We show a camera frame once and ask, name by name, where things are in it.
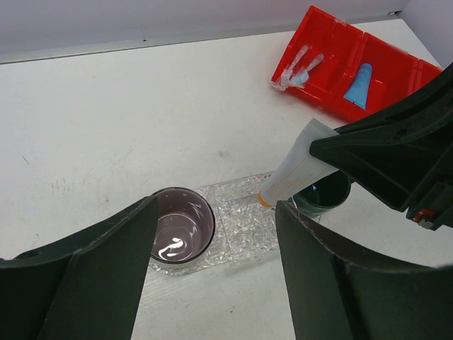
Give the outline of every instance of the blue plastic piece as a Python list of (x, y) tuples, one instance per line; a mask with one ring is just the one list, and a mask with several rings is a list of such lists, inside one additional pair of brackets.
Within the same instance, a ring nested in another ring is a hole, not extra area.
[(351, 87), (344, 95), (345, 99), (363, 109), (367, 106), (368, 88), (372, 71), (373, 66), (370, 64), (361, 64)]

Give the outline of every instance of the white tube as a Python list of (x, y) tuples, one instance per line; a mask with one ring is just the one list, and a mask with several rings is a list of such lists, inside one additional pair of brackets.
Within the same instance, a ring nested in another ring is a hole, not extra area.
[(258, 199), (265, 207), (287, 200), (300, 190), (337, 171), (333, 166), (309, 153), (314, 140), (338, 136), (338, 133), (316, 119), (310, 120), (297, 137), (288, 155), (263, 184)]

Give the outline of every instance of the red plastic bin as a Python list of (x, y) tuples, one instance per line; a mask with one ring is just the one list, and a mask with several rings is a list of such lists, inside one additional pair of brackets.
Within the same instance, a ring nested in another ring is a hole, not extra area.
[(338, 91), (340, 81), (347, 74), (351, 57), (359, 47), (363, 32), (334, 16), (312, 6), (306, 13), (272, 77), (277, 82), (284, 69), (288, 68), (302, 46), (310, 47), (294, 68), (296, 74), (305, 68), (319, 53), (324, 61), (310, 72), (304, 89), (290, 87), (288, 91), (315, 104), (327, 106)]
[[(307, 67), (320, 53), (324, 60), (309, 72), (309, 80), (303, 89), (289, 87), (287, 91), (327, 108), (348, 122), (395, 104), (442, 72), (438, 67), (311, 6), (275, 70), (274, 83), (278, 84), (281, 74), (304, 45), (309, 50), (294, 68), (294, 74)], [(371, 64), (373, 70), (367, 104), (362, 109), (343, 96), (364, 63)]]

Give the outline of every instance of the white table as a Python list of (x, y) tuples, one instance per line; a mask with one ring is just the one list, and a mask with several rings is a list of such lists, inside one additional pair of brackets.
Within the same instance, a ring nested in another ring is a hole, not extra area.
[[(356, 25), (436, 63), (402, 20)], [(0, 66), (0, 256), (77, 232), (167, 186), (273, 170), (315, 117), (273, 91), (292, 32)], [(418, 264), (453, 262), (426, 231), (354, 186), (332, 230)], [(149, 271), (133, 339), (293, 339), (278, 252), (185, 277)]]

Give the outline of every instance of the textured glass tray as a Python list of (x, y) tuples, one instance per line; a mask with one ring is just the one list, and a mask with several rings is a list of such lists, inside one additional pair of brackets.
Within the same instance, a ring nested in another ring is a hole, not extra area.
[(162, 265), (154, 260), (149, 265), (158, 272), (183, 275), (226, 262), (259, 259), (278, 249), (275, 212), (264, 208), (257, 199), (262, 182), (270, 175), (260, 174), (195, 190), (214, 211), (216, 232), (209, 249), (185, 265)]

